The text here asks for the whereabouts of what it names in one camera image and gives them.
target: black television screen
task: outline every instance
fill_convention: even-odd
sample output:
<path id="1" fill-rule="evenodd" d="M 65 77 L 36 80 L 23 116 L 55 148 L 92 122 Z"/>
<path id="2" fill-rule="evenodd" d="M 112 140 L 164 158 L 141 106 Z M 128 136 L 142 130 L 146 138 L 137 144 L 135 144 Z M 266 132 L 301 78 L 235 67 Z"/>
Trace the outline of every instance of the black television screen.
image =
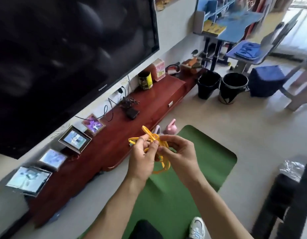
<path id="1" fill-rule="evenodd" d="M 0 0 L 0 154 L 20 158 L 157 50 L 153 0 Z"/>

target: sneaker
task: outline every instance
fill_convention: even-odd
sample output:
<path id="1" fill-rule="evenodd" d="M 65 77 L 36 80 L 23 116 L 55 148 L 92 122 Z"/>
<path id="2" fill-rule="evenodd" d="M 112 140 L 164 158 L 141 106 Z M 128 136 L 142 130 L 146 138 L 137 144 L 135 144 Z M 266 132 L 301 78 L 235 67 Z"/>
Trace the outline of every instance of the sneaker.
<path id="1" fill-rule="evenodd" d="M 205 236 L 205 229 L 202 218 L 200 217 L 193 218 L 190 225 L 189 237 L 192 239 L 204 239 L 204 236 Z"/>

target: pink kettlebell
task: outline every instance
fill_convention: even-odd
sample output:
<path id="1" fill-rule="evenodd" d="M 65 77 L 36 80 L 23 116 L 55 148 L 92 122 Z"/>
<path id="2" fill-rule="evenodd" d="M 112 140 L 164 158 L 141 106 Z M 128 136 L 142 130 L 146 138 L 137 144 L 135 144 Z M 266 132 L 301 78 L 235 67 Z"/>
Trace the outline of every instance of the pink kettlebell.
<path id="1" fill-rule="evenodd" d="M 175 125 L 175 119 L 173 119 L 170 124 L 166 127 L 163 132 L 164 134 L 168 135 L 175 135 L 177 133 L 177 127 Z"/>

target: tv stand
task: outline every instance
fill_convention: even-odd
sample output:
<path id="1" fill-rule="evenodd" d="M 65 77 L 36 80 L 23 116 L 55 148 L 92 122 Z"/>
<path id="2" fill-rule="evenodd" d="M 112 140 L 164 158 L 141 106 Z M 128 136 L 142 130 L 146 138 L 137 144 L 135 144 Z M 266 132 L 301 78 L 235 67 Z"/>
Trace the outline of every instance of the tv stand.
<path id="1" fill-rule="evenodd" d="M 115 169 L 130 152 L 129 137 L 143 135 L 141 127 L 153 129 L 179 104 L 195 86 L 197 75 L 180 73 L 179 78 L 166 77 L 153 84 L 149 90 L 137 88 L 131 93 L 139 101 L 134 108 L 139 111 L 130 120 L 119 106 L 113 108 L 113 120 L 102 120 L 106 127 L 99 132 L 78 159 L 67 159 L 58 172 L 52 174 L 36 198 L 27 198 L 29 213 L 35 227 L 44 225 L 73 196 L 77 195 L 96 173 Z"/>

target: forearm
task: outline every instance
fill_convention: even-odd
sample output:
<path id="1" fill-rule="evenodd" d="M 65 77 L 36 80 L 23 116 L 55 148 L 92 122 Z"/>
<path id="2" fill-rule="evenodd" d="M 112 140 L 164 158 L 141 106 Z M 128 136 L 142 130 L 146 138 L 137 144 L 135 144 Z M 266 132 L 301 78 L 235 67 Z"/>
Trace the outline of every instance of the forearm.
<path id="1" fill-rule="evenodd" d="M 252 238 L 202 173 L 191 183 L 189 191 L 212 239 Z"/>
<path id="2" fill-rule="evenodd" d="M 125 178 L 84 239 L 121 239 L 141 189 L 137 181 Z"/>

